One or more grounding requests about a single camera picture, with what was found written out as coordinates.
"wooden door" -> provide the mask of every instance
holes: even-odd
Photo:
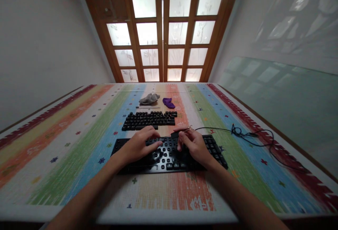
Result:
[[[234,1],[86,0],[116,82],[206,82]]]
[[[228,1],[164,0],[164,81],[208,80]]]

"cable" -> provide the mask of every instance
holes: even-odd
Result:
[[[245,141],[247,141],[248,143],[250,143],[251,145],[254,145],[254,146],[257,146],[257,147],[265,147],[265,146],[269,146],[269,153],[274,157],[274,159],[276,159],[279,163],[281,163],[283,166],[281,167],[288,167],[290,169],[293,169],[293,170],[296,170],[296,171],[299,171],[299,172],[302,172],[302,173],[305,173],[305,174],[308,174],[309,171],[305,171],[305,170],[301,170],[301,169],[298,169],[298,168],[294,168],[292,166],[289,166],[283,162],[281,162],[271,151],[272,147],[273,146],[276,146],[274,144],[275,142],[275,138],[274,138],[274,133],[271,131],[271,130],[259,130],[259,131],[256,131],[256,132],[248,132],[246,134],[243,134],[242,133],[242,129],[239,128],[239,127],[235,127],[234,124],[232,124],[232,127],[231,127],[231,130],[228,130],[228,129],[222,129],[222,128],[214,128],[214,127],[200,127],[200,128],[197,128],[195,130],[199,130],[199,129],[214,129],[214,130],[221,130],[221,131],[226,131],[226,132],[231,132],[232,135],[235,135],[236,137],[239,137],[239,138],[242,138],[244,139]],[[255,143],[252,143],[251,141],[247,140],[245,137],[246,136],[250,136],[250,137],[254,137],[254,138],[257,138],[258,137],[258,134],[259,132],[263,132],[263,131],[268,131],[271,133],[271,136],[272,136],[272,143],[269,143],[269,144],[264,144],[264,145],[258,145],[258,144],[255,144]]]

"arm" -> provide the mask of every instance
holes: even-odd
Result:
[[[149,138],[160,137],[152,126],[147,126],[135,135],[104,165],[88,184],[56,215],[47,230],[52,229],[82,229],[89,221],[89,215],[99,195],[111,179],[125,165],[139,160],[156,150],[161,141],[145,146]]]
[[[182,144],[185,144],[189,148],[191,156],[220,182],[223,187],[221,190],[222,195],[226,198],[235,213],[251,229],[288,229],[269,208],[251,194],[212,157],[200,133],[194,130],[186,133],[181,131],[177,146],[179,151],[181,151]]]

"colorful tablecloth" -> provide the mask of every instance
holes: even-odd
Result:
[[[266,128],[252,113],[222,91],[206,83],[144,83],[90,85],[54,104],[44,113],[2,134],[0,139],[0,220],[49,221],[109,159],[126,116],[136,111],[148,93],[172,98],[178,112],[176,126],[193,125],[243,133]],[[152,109],[137,110],[150,112]],[[159,126],[167,136],[174,126]],[[230,133],[212,134],[228,162],[229,172],[281,217],[337,213],[337,187],[319,173],[305,174],[291,146],[275,136],[273,154]],[[271,142],[262,132],[253,143]],[[330,183],[331,189],[323,183]],[[216,223],[236,221],[207,172],[116,176],[102,195],[99,223]]]

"black keyboard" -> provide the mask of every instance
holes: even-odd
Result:
[[[148,125],[158,130],[159,125],[175,125],[175,117],[177,117],[177,111],[166,111],[164,114],[162,111],[136,112],[136,114],[130,112],[122,130],[141,130]]]
[[[203,139],[212,156],[225,169],[228,169],[228,164],[212,135],[203,135]],[[117,152],[127,141],[129,141],[129,138],[116,140],[111,155]],[[200,163],[191,157],[185,145],[183,145],[181,152],[177,151],[177,138],[161,137],[151,139],[146,141],[146,145],[151,145],[156,141],[163,141],[163,144],[156,151],[148,154],[139,161],[125,166],[118,174],[152,174],[205,170]]]

